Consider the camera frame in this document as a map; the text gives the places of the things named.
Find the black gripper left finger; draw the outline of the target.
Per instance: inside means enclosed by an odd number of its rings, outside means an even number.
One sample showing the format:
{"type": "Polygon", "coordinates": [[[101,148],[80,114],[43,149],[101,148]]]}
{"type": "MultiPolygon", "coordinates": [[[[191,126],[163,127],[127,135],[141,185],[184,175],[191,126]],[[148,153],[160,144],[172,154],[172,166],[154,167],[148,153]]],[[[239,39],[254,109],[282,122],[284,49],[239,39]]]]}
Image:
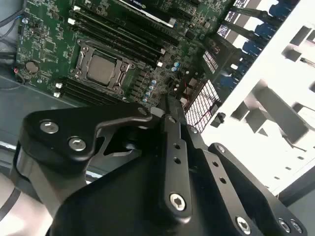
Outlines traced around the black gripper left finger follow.
{"type": "Polygon", "coordinates": [[[173,220],[192,215],[187,145],[181,102],[165,95],[156,108],[117,103],[47,110],[27,115],[21,128],[21,174],[33,185],[51,216],[86,186],[89,165],[112,159],[127,163],[153,155],[161,161],[158,204],[173,220]]]}

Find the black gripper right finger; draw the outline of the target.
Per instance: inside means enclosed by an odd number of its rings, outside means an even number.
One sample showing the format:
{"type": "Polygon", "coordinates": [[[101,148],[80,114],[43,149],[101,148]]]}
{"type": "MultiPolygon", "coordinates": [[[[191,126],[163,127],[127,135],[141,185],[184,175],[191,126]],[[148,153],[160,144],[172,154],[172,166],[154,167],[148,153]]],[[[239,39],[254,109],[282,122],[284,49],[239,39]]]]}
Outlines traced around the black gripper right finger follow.
{"type": "Polygon", "coordinates": [[[187,144],[195,236],[305,236],[302,222],[224,145],[206,145],[181,102],[171,112],[187,144]]]}

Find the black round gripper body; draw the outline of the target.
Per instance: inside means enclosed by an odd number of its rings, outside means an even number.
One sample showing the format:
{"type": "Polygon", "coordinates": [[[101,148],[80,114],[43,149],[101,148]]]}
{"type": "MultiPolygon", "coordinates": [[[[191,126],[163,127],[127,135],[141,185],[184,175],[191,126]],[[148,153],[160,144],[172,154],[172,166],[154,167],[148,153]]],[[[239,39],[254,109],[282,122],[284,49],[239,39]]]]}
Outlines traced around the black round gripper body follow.
{"type": "Polygon", "coordinates": [[[162,202],[160,162],[141,157],[87,185],[60,207],[53,236],[240,236],[210,172],[206,154],[191,149],[192,216],[182,224],[162,202]]]}

